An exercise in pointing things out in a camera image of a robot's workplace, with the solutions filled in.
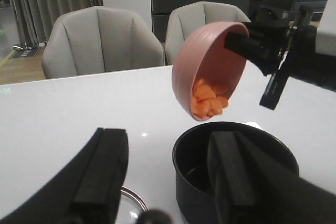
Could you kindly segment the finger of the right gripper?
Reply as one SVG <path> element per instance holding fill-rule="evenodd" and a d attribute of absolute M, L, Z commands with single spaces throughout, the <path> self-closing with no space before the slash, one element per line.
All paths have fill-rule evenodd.
<path fill-rule="evenodd" d="M 260 99 L 259 105 L 271 110 L 274 110 L 276 108 L 287 83 L 287 80 L 290 76 L 290 72 L 291 59 L 289 56 L 289 52 L 286 52 L 285 57 L 280 64 L 280 67 L 275 73 L 271 75 L 271 78 Z"/>
<path fill-rule="evenodd" d="M 264 48 L 261 43 L 253 38 L 237 33 L 228 33 L 224 39 L 224 48 L 246 58 L 254 64 L 265 63 Z"/>

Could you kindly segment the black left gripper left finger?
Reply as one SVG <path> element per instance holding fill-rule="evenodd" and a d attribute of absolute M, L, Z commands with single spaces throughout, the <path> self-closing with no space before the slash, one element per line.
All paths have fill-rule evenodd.
<path fill-rule="evenodd" d="M 122 129 L 97 129 L 91 153 L 80 158 L 67 176 L 70 202 L 66 223 L 114 223 L 129 160 Z"/>

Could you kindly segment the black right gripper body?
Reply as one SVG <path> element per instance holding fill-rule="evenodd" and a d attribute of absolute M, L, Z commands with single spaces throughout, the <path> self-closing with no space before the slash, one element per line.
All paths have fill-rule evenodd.
<path fill-rule="evenodd" d="M 289 52 L 290 77 L 335 90 L 335 10 L 326 7 L 316 26 L 313 9 L 302 6 L 295 19 L 247 24 L 250 37 L 260 41 L 265 63 L 256 64 L 264 75 L 272 75 Z"/>

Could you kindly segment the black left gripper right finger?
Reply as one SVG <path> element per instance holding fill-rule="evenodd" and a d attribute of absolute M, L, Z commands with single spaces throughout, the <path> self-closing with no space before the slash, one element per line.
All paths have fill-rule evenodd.
<path fill-rule="evenodd" d="M 256 204 L 238 137 L 234 132 L 215 131 L 209 137 L 207 169 L 214 192 L 219 223 L 239 223 Z"/>

